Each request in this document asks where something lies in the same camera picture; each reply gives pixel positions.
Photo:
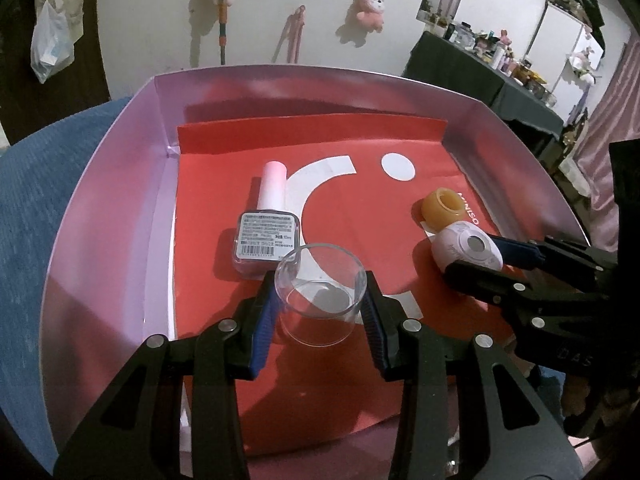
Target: blue fabric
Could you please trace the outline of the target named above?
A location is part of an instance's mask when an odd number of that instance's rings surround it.
[[[0,407],[49,472],[58,453],[39,368],[47,266],[71,194],[128,101],[109,102],[51,124],[0,157]]]
[[[541,366],[540,386],[536,390],[542,399],[542,402],[544,402],[545,406],[560,426],[562,426],[562,422],[564,421],[564,416],[562,416],[562,407],[560,405],[560,397],[562,397],[565,377],[565,374],[562,372]]]

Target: bottle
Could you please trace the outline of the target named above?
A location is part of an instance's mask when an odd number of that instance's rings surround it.
[[[455,43],[460,47],[466,50],[468,48],[472,48],[476,44],[476,37],[471,31],[471,25],[468,23],[460,23],[460,25],[456,27],[456,32]]]
[[[491,68],[497,70],[498,67],[502,65],[502,62],[504,61],[504,56],[506,54],[507,54],[507,46],[503,42],[498,41],[498,43],[495,45],[494,56],[492,57],[492,60],[491,60]]]
[[[281,259],[300,246],[300,220],[283,211],[287,168],[267,162],[262,170],[258,206],[238,219],[232,262],[247,280],[261,280]]]

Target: dark tablecloth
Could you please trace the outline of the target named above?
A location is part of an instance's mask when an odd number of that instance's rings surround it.
[[[412,50],[403,76],[478,99],[503,121],[519,121],[556,139],[564,126],[553,110],[515,80],[429,32]]]

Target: white round object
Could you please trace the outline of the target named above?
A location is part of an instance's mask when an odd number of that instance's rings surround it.
[[[445,227],[433,237],[431,254],[441,272],[456,260],[502,270],[502,255],[498,247],[471,222],[454,222]]]
[[[584,81],[585,83],[587,83],[589,85],[595,85],[596,84],[596,78],[594,78],[594,76],[592,74],[589,74],[589,73],[582,74],[580,76],[580,81]]]
[[[476,344],[481,348],[491,348],[491,346],[494,344],[494,340],[490,335],[478,334],[476,336]]]
[[[383,156],[382,169],[391,178],[403,182],[411,180],[415,176],[414,164],[400,153],[387,153]]]

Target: transparent cylinder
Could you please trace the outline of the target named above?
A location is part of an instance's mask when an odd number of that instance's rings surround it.
[[[300,246],[276,269],[280,323],[302,344],[335,345],[353,331],[366,287],[365,269],[349,251],[331,244]]]

